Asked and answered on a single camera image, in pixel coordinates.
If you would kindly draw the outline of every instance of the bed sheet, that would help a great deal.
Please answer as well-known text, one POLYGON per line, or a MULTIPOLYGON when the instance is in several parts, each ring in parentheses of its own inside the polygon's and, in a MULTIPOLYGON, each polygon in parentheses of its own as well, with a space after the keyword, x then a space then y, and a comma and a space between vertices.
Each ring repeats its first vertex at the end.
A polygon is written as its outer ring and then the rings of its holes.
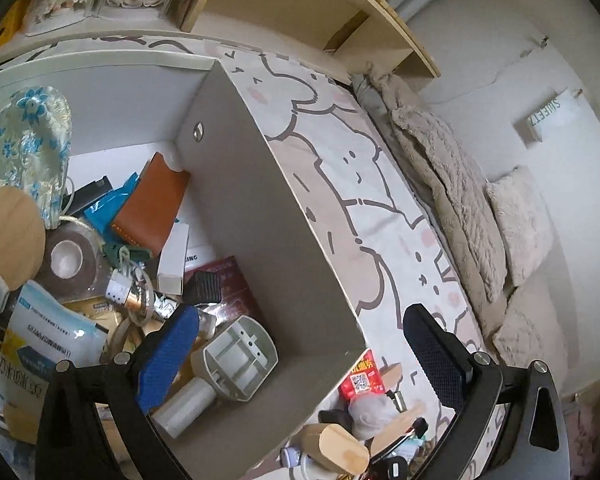
MULTIPOLYGON (((379 366, 401 363, 407 406, 426 405, 428 438, 454 415, 440 405, 402 334, 404 309, 422 303, 469 352, 484 342, 452 265, 391 153, 353 95, 325 75, 240 44, 197 38, 110 36, 67 40, 29 52, 19 64, 85 50, 166 50, 220 60, 265 134, 331 261, 379 366)), ((324 407, 334 402, 326 399, 324 407)), ((499 406, 464 477, 484 466, 504 419, 499 406)), ((272 453, 246 478, 279 468, 272 453)))

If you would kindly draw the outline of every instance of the maroon package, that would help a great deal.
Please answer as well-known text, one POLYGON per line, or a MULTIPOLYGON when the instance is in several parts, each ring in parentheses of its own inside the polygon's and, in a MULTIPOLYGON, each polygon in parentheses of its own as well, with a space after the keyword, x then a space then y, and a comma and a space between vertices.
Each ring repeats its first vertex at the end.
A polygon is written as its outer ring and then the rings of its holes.
POLYGON ((257 322, 265 325, 262 313, 249 289, 247 280, 244 279, 235 256, 229 256, 222 260, 216 260, 197 269, 185 272, 184 280, 188 282, 197 270, 215 272, 220 277, 220 289, 222 300, 216 305, 202 307, 208 314, 218 318, 218 325, 227 321, 233 321, 240 316, 253 317, 257 322))

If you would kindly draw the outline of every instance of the brown leather case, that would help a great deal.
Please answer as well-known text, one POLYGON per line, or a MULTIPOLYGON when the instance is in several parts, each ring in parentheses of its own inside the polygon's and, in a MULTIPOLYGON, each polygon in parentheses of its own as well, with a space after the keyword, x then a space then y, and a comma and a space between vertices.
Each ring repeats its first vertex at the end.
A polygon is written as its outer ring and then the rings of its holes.
POLYGON ((157 256, 169 237, 190 174, 173 171, 156 153, 138 186, 111 223, 111 228, 130 244, 157 256))

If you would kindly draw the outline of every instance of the red snack packet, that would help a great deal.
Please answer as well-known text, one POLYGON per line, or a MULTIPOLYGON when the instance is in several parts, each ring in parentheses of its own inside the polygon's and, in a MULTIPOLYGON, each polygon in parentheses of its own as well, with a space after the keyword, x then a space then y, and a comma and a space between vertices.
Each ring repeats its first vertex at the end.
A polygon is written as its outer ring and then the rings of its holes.
POLYGON ((235 260, 235 256, 216 260, 186 272, 184 275, 185 282, 189 281, 196 270, 215 272, 220 277, 221 302, 202 308, 204 312, 213 314, 218 318, 218 325, 245 315, 253 317, 257 322, 266 326, 258 304, 240 271, 238 262, 235 260))
POLYGON ((353 367, 353 370, 349 372, 349 376, 340 385, 340 394, 346 400, 351 400, 352 397, 363 392, 385 393, 382 376, 378 371, 371 350, 365 352, 362 359, 353 367))

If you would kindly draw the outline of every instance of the beige pillow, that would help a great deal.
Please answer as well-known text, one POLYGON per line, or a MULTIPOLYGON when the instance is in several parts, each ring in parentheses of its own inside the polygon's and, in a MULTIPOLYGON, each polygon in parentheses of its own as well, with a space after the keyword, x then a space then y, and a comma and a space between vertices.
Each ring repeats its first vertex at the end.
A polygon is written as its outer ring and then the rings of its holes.
POLYGON ((520 286, 554 244, 546 205, 526 166, 518 166, 497 182, 488 183, 486 190, 504 241, 511 281, 520 286))
POLYGON ((568 371, 567 347, 549 289, 539 273, 513 293, 493 345, 509 366, 527 368, 536 359, 547 363, 560 391, 568 371))

